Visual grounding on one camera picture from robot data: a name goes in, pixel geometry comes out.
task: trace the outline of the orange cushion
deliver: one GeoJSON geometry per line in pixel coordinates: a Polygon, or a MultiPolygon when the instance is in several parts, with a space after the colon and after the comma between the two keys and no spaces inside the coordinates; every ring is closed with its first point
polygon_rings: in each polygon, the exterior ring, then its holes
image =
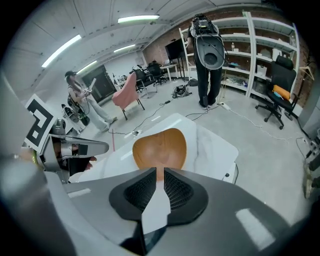
{"type": "Polygon", "coordinates": [[[287,90],[281,88],[280,86],[274,85],[272,91],[280,94],[281,97],[286,99],[287,101],[290,100],[290,92],[288,92],[287,90]]]}

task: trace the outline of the black office chair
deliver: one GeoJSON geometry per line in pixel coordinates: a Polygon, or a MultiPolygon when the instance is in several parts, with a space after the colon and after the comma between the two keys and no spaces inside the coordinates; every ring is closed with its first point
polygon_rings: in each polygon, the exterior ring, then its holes
{"type": "Polygon", "coordinates": [[[272,115],[275,115],[275,117],[279,120],[281,123],[281,126],[279,127],[280,130],[284,128],[284,123],[281,120],[281,109],[280,107],[284,108],[286,111],[291,113],[299,99],[297,95],[293,94],[295,96],[292,103],[290,103],[289,100],[282,99],[278,96],[276,96],[273,93],[274,85],[277,85],[286,91],[290,92],[291,88],[293,86],[294,80],[296,78],[296,71],[294,70],[294,64],[293,62],[285,57],[278,56],[276,58],[276,61],[273,61],[271,63],[271,72],[272,72],[272,78],[271,82],[267,85],[267,92],[266,94],[268,97],[273,101],[273,103],[267,103],[267,105],[257,105],[255,106],[256,109],[263,108],[265,110],[270,111],[270,115],[264,119],[265,122],[268,122],[269,118],[272,115]]]}
{"type": "Polygon", "coordinates": [[[149,73],[153,75],[154,79],[161,85],[162,81],[167,81],[165,78],[165,74],[163,71],[160,69],[160,65],[158,63],[149,63],[147,67],[149,73]]]}
{"type": "Polygon", "coordinates": [[[145,72],[143,72],[141,69],[134,69],[133,71],[136,74],[136,88],[138,91],[145,89],[146,96],[149,98],[147,87],[149,85],[153,85],[155,86],[155,92],[158,92],[156,80],[152,74],[146,75],[145,72]]]}

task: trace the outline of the wooden seat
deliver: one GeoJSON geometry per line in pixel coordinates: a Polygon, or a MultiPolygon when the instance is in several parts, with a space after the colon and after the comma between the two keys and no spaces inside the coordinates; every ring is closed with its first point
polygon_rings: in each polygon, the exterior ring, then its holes
{"type": "Polygon", "coordinates": [[[164,167],[182,169],[187,156],[183,133],[170,128],[138,139],[132,147],[133,158],[139,169],[156,167],[156,180],[164,179],[164,167]]]}

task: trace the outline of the ceiling light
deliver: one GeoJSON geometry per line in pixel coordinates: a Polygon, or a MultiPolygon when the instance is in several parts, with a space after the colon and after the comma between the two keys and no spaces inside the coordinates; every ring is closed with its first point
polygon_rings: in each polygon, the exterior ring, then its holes
{"type": "Polygon", "coordinates": [[[61,52],[63,52],[66,48],[68,48],[70,45],[75,43],[81,39],[81,36],[78,34],[68,42],[66,42],[64,45],[62,45],[58,50],[56,50],[46,61],[43,63],[41,67],[46,68],[61,52]]]}
{"type": "Polygon", "coordinates": [[[116,53],[116,52],[122,51],[122,50],[124,50],[124,49],[131,48],[131,47],[135,47],[135,46],[136,46],[135,44],[131,44],[131,45],[122,47],[122,48],[120,48],[120,49],[116,49],[116,50],[114,50],[113,52],[116,53]]]}
{"type": "Polygon", "coordinates": [[[118,23],[132,22],[132,21],[143,21],[143,20],[157,20],[159,15],[140,15],[140,16],[131,16],[125,18],[119,18],[118,23]]]}
{"type": "Polygon", "coordinates": [[[97,63],[96,60],[94,62],[91,62],[89,65],[86,65],[83,69],[80,69],[76,74],[79,74],[80,72],[84,71],[85,69],[89,68],[90,66],[92,66],[95,63],[97,63]]]}

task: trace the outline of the brick wall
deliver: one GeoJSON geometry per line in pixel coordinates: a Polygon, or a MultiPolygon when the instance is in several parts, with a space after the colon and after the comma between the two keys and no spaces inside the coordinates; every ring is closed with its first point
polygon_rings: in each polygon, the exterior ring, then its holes
{"type": "MultiPolygon", "coordinates": [[[[275,10],[270,10],[262,7],[234,7],[234,8],[223,8],[215,11],[210,11],[205,13],[205,15],[211,19],[211,20],[218,20],[218,19],[223,19],[223,18],[231,18],[231,17],[242,17],[243,14],[242,12],[250,12],[252,17],[258,17],[258,18],[266,18],[266,19],[272,19],[276,21],[280,21],[282,23],[292,25],[292,23],[285,17],[283,16],[282,13],[275,11],[275,10]]],[[[165,60],[168,59],[165,46],[170,44],[173,39],[180,39],[180,33],[179,33],[179,28],[182,30],[187,29],[191,23],[192,19],[189,19],[176,27],[172,28],[165,34],[163,34],[161,37],[156,39],[153,43],[151,43],[146,49],[144,49],[143,54],[144,57],[147,61],[147,63],[150,63],[151,61],[157,61],[158,63],[163,63],[165,60]]],[[[247,28],[225,28],[221,29],[222,34],[232,34],[232,33],[245,33],[248,34],[249,31],[247,28]]],[[[261,30],[261,29],[255,29],[255,33],[257,36],[263,36],[263,37],[268,37],[268,38],[273,38],[273,39],[281,39],[284,42],[289,42],[289,38],[287,36],[283,36],[278,33],[274,33],[272,31],[266,31],[266,30],[261,30]]],[[[309,53],[309,49],[307,47],[307,44],[304,42],[304,40],[299,36],[299,44],[300,44],[300,59],[299,59],[299,66],[304,67],[307,63],[307,56],[309,53]]],[[[245,42],[235,42],[235,47],[239,48],[239,51],[241,52],[246,52],[250,53],[250,44],[245,43],[245,42]]],[[[225,48],[227,50],[231,50],[231,42],[225,42],[225,48]]],[[[257,53],[259,53],[262,49],[267,49],[270,51],[272,55],[272,48],[263,46],[263,45],[256,45],[257,53]]],[[[230,56],[230,60],[232,62],[237,62],[240,66],[244,67],[247,70],[250,70],[250,59],[245,58],[245,57],[237,57],[237,56],[230,56]]],[[[186,63],[185,59],[183,59],[184,62],[184,69],[186,70],[186,63]]],[[[265,61],[260,61],[257,60],[257,64],[263,65],[267,67],[267,76],[270,76],[271,72],[271,65],[265,61]]],[[[310,65],[311,70],[314,72],[316,65],[313,63],[310,65]]],[[[303,73],[301,71],[298,72],[297,74],[297,79],[296,83],[294,85],[294,90],[293,92],[295,94],[298,93],[299,88],[301,86],[303,79],[303,73]]],[[[300,100],[298,101],[298,104],[300,106],[304,106],[306,104],[306,101],[308,99],[308,96],[311,91],[312,87],[312,81],[310,79],[306,79],[303,89],[300,95],[300,100]]]]}

